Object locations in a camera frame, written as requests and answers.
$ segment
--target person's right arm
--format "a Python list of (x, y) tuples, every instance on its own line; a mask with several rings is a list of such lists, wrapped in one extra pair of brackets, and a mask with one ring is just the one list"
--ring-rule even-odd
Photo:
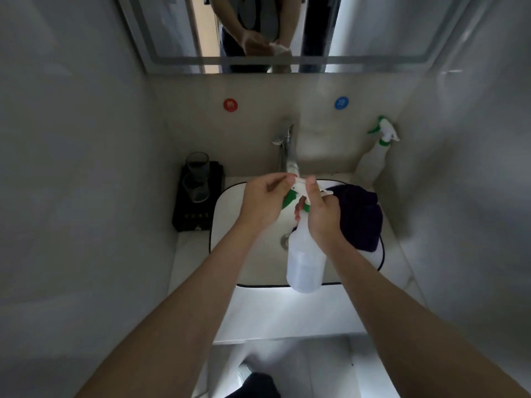
[(269, 42), (256, 31), (245, 29), (229, 0), (210, 0), (212, 10), (223, 27), (235, 41), (243, 48), (246, 56), (272, 56), (273, 49)]
[[(508, 374), (468, 344), (449, 324), (381, 275), (343, 237), (339, 201), (321, 198), (306, 181), (309, 231), (334, 262), (389, 377), (401, 397), (526, 397)], [(297, 205), (298, 214), (304, 200)]]

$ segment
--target person's left arm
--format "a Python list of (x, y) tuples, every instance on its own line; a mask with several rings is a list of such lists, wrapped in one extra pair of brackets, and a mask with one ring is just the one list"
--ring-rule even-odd
[(302, 0), (282, 0), (280, 9), (280, 33), (277, 43), (290, 48), (301, 14)]
[(273, 223), (294, 175), (245, 187), (240, 216), (201, 266), (103, 361), (76, 398), (189, 398), (227, 311), (245, 256)]

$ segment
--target shoe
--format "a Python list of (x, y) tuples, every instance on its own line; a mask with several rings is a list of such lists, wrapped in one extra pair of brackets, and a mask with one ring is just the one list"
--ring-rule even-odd
[(241, 365), (238, 366), (238, 384), (240, 385), (240, 387), (243, 385), (245, 380), (249, 378), (251, 374), (253, 374), (253, 372), (251, 371), (247, 363), (243, 362)]

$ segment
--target round sticker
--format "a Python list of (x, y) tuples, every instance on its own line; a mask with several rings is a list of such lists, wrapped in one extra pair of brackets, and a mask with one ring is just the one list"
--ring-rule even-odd
[(223, 108), (232, 113), (233, 111), (238, 110), (238, 102), (236, 102), (234, 99), (225, 99), (223, 102)]
[(335, 108), (337, 110), (343, 110), (347, 106), (348, 106), (348, 98), (346, 96), (342, 96), (341, 98), (338, 98), (335, 101)]

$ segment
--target red sticker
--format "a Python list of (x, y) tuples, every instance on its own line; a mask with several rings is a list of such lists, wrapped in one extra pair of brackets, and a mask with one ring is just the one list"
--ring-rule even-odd
[(238, 102), (236, 102), (234, 99), (225, 99), (223, 102), (223, 108), (232, 113), (233, 111), (238, 110)]

